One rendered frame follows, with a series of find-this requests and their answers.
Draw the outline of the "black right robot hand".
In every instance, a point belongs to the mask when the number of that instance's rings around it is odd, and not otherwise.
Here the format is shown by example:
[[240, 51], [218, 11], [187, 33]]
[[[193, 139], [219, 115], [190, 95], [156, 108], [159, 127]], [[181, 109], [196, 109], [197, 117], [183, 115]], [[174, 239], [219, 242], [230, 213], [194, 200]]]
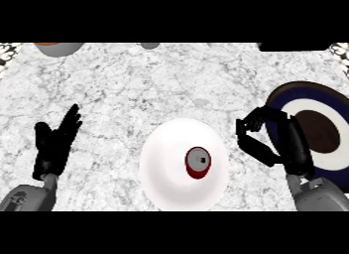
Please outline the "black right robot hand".
[[[247, 132], [259, 132], [267, 121], [277, 124], [277, 151], [253, 138]], [[245, 119], [237, 120], [239, 145], [267, 166], [283, 164], [286, 172], [296, 176], [312, 176], [315, 166], [301, 124], [293, 115], [270, 106], [258, 107]]]

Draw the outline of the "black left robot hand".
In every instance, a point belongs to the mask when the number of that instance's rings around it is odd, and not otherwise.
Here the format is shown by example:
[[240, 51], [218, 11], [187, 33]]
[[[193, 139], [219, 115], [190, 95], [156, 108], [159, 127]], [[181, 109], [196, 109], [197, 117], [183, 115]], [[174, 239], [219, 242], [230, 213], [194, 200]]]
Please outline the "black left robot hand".
[[79, 110], [81, 107], [75, 104], [57, 129], [53, 129], [47, 122], [36, 123], [36, 148], [39, 153], [33, 179], [38, 181], [42, 180], [44, 175], [54, 174], [60, 176], [66, 170], [72, 146], [84, 125]]

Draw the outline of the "dark blue ringed plate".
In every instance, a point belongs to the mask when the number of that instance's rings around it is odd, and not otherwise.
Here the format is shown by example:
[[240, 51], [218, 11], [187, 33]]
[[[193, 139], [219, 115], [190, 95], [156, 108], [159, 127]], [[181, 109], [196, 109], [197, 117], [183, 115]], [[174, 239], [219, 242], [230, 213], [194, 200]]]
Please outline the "dark blue ringed plate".
[[327, 178], [349, 193], [349, 98], [317, 82], [293, 81], [273, 91], [265, 104], [299, 121], [314, 176]]

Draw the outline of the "red can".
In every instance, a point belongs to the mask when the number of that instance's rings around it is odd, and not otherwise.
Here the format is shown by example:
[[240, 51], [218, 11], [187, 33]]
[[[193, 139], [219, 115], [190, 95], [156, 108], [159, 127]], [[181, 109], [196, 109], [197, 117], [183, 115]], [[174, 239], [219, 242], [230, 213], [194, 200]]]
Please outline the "red can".
[[193, 147], [185, 156], [185, 168], [188, 175], [200, 180], [209, 174], [212, 168], [212, 156], [203, 147]]

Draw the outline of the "white plate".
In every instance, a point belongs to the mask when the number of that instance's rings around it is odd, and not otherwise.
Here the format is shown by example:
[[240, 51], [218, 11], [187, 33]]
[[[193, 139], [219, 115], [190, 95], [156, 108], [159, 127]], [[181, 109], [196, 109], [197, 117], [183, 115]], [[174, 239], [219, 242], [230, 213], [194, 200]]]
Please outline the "white plate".
[[[187, 172], [185, 156], [203, 147], [212, 156], [209, 174], [196, 180]], [[230, 158], [224, 140], [199, 120], [178, 118], [153, 131], [143, 146], [140, 176], [147, 197], [163, 211], [209, 210], [230, 182]]]

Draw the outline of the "grey bowl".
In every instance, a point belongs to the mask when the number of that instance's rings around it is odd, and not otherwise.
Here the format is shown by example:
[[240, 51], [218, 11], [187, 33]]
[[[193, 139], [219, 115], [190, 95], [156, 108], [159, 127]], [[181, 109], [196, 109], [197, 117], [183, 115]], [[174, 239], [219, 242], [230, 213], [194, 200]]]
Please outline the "grey bowl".
[[84, 46], [84, 43], [36, 43], [41, 52], [53, 58], [70, 56]]

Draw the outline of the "black appliance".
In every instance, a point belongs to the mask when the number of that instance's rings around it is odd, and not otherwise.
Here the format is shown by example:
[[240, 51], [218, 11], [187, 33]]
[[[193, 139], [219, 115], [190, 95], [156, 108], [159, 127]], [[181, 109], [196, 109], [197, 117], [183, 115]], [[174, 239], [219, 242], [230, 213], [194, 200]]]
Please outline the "black appliance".
[[330, 43], [259, 43], [262, 52], [326, 51], [330, 46]]

